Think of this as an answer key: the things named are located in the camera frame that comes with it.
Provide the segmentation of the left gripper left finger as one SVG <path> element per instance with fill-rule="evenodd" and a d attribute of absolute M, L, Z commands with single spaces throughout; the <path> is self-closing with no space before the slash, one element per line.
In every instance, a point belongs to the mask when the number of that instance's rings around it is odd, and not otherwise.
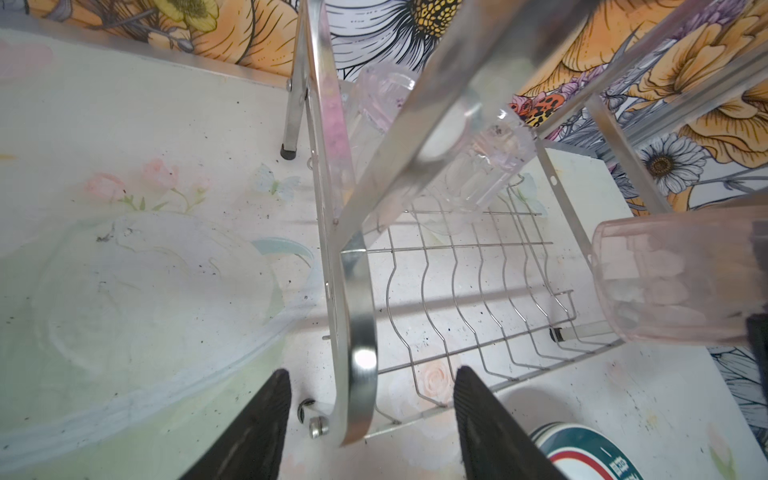
<path fill-rule="evenodd" d="M 277 369 L 184 479 L 276 479 L 292 403 L 289 372 Z"/>

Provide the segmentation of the green rimmed plate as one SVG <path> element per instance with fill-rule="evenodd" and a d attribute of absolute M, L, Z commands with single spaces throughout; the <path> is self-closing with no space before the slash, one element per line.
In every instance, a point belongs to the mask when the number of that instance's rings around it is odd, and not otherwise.
<path fill-rule="evenodd" d="M 567 479 L 643 478 L 629 457 L 593 428 L 552 422 L 534 430 L 531 438 Z"/>

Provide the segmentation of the pink drinking glass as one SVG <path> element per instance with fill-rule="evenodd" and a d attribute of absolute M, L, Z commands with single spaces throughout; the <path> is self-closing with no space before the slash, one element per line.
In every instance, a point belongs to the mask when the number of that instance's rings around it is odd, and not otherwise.
<path fill-rule="evenodd" d="M 623 340 L 738 345 L 767 317 L 767 208 L 709 208 L 605 221 L 591 263 Z"/>

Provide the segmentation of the chrome two-tier dish rack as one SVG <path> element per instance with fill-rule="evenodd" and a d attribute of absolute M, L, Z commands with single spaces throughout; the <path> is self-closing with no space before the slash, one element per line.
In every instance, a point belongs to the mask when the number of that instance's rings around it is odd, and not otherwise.
<path fill-rule="evenodd" d="M 557 355 L 543 336 L 576 319 L 549 277 L 551 246 L 575 244 L 590 269 L 591 242 L 545 144 L 579 128 L 627 162 L 631 145 L 703 113 L 767 75 L 748 1 L 726 24 L 719 1 L 685 1 L 641 38 L 628 37 L 605 72 L 563 103 L 510 107 L 504 92 L 530 77 L 596 1 L 472 1 L 448 27 L 422 74 L 374 67 L 340 84 L 331 7 L 300 5 L 285 158 L 306 128 L 311 148 L 336 398 L 304 400 L 314 438 L 348 445 L 437 415 L 451 402 L 428 393 L 424 365 L 475 355 L 503 390 L 603 352 L 579 338 Z M 612 91 L 650 71 L 689 35 L 735 31 L 747 45 L 693 87 L 653 100 L 622 126 Z"/>

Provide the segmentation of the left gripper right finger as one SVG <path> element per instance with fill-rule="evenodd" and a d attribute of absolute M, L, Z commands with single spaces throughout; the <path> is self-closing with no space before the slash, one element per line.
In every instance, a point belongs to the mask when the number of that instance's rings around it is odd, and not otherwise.
<path fill-rule="evenodd" d="M 468 479 L 564 477 L 468 366 L 456 373 L 453 403 Z"/>

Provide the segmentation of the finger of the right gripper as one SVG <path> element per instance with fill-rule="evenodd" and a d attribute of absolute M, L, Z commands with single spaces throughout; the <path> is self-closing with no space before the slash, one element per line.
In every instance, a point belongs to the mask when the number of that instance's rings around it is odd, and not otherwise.
<path fill-rule="evenodd" d="M 767 239 L 760 238 L 753 246 L 757 266 L 763 277 L 761 290 L 767 295 Z M 750 315 L 746 320 L 747 339 L 755 356 L 760 375 L 760 384 L 764 399 L 768 396 L 767 387 L 767 302 L 763 303 L 759 313 Z"/>

